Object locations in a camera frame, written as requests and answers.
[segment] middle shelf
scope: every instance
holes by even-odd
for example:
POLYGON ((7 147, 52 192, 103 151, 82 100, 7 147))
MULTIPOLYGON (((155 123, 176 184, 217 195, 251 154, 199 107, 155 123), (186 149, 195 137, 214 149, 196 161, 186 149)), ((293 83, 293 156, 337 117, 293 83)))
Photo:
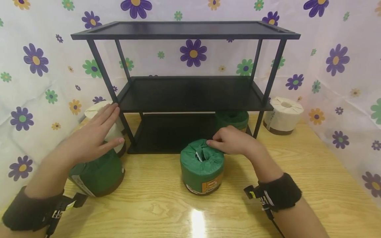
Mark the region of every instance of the middle shelf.
POLYGON ((118 95, 122 112, 271 111, 250 76, 131 77, 118 95))

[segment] green wrapping paper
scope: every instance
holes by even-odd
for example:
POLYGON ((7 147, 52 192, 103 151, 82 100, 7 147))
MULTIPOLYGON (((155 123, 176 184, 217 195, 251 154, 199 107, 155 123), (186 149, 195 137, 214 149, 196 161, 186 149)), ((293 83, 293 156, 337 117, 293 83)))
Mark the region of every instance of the green wrapping paper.
POLYGON ((197 195, 207 195, 218 189, 222 182, 224 154, 201 139, 181 151, 180 165, 187 189, 197 195))

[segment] yellow flower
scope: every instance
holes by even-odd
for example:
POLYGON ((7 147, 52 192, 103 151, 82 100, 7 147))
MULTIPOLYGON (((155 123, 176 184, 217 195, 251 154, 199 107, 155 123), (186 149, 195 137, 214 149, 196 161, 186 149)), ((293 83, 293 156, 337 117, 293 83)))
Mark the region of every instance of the yellow flower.
POLYGON ((72 102, 69 102, 69 108, 73 114, 78 115, 81 112, 82 105, 79 103, 79 100, 73 99, 72 102))
POLYGON ((58 129, 60 129, 61 128, 61 125, 59 124, 59 123, 53 123, 52 125, 51 125, 51 128, 53 129, 53 130, 58 130, 58 129))
POLYGON ((320 108, 311 109, 311 112, 308 113, 310 116, 310 121, 312 121, 315 125, 322 124, 322 121, 325 120, 324 113, 320 111, 320 108))
POLYGON ((361 91, 358 88, 354 88, 350 91, 351 97, 358 97, 361 94, 361 91))
POLYGON ((219 1, 220 0, 209 0, 208 7, 210 7, 212 11, 217 10, 219 7, 219 1))
POLYGON ((224 65, 220 65, 220 67, 218 67, 218 71, 220 72, 224 72, 226 70, 226 67, 224 65))
POLYGON ((24 8, 26 10, 29 10, 30 3, 28 2, 28 0, 13 0, 13 1, 14 1, 14 5, 19 7, 21 10, 24 10, 24 8))

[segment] black wristband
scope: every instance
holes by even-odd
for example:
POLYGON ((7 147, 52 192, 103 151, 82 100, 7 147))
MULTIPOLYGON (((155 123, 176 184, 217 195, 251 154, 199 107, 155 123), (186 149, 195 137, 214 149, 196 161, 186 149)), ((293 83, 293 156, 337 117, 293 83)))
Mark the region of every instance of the black wristband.
POLYGON ((47 199, 35 199, 25 195, 25 188, 21 188, 2 218, 4 225, 12 231, 37 231, 47 226, 64 193, 62 191, 47 199))

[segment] hand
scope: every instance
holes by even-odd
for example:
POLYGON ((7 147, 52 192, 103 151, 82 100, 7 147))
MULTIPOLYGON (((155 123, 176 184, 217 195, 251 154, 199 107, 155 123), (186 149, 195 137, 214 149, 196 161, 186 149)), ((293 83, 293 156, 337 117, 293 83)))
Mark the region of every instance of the hand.
POLYGON ((118 118, 117 103, 104 106, 81 129, 71 134, 52 152, 56 157, 64 156, 71 165, 99 158, 112 148, 124 143, 124 138, 115 138, 103 144, 104 138, 118 118))

